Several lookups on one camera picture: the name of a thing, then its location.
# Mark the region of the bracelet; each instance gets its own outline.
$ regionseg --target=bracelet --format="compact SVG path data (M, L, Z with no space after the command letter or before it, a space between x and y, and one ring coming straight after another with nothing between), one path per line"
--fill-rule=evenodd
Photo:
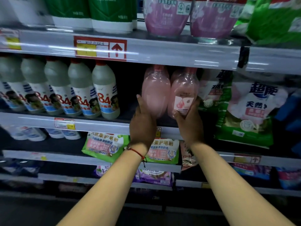
M131 150L133 152L136 152L142 158L143 165L144 165L144 167L146 167L145 163L147 162L147 160L146 160L146 158L143 155L141 155L139 152L137 152L135 149L133 149L131 147L127 147L126 149L127 150Z

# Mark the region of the girl picture on label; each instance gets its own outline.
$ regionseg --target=girl picture on label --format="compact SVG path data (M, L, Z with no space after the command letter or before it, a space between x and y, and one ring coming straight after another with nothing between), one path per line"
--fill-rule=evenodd
M112 110L113 111L116 111L119 108L119 103L118 103L118 97L117 96L118 96L118 94L114 95L111 98L111 105L112 105Z
M15 93L15 91L13 90L10 90L10 91L7 91L5 93L5 95L8 97L8 99L14 104L14 105L23 105L23 103L20 101L19 97L17 96L17 94Z
M100 106L98 103L98 98L92 98L89 101L90 108L92 109L92 113L97 113L100 111Z
M40 102L36 94L27 94L25 95L27 102L31 105L33 109L43 109L43 104Z
M80 109L80 105L79 105L79 103L78 103L78 100L77 100L76 96L72 97L72 98L70 99L70 101L71 101L72 106L73 106L73 108L74 108L75 111L80 111L80 110L81 110L81 109Z
M58 101L58 98L56 97L55 93L51 94L49 96L51 103L53 104L53 107L55 107L56 109L60 109L61 108L61 104Z

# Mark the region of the upward arrow sign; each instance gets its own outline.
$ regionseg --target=upward arrow sign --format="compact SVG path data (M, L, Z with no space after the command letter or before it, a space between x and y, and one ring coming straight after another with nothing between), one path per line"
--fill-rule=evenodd
M120 47L119 44L115 44L115 45L112 47L112 50L115 50L115 51L116 51L116 57L118 57L118 51L122 51L122 48Z

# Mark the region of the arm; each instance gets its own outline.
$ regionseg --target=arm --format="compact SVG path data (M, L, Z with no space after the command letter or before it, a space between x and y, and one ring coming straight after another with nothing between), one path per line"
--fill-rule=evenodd
M140 106L130 123L130 146L145 156L155 138L156 122L140 96L138 101ZM115 225L140 163L141 156L125 150L58 226Z
M231 226L294 225L249 185L215 150L203 140L203 123L198 104L192 105L186 119L174 116L181 136L198 159L226 219Z

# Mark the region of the forearm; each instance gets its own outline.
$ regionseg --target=forearm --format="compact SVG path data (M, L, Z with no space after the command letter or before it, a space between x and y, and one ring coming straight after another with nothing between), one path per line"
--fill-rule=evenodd
M140 163L136 152L125 150L58 225L115 225Z
M198 143L191 149L231 226L294 225L211 147Z

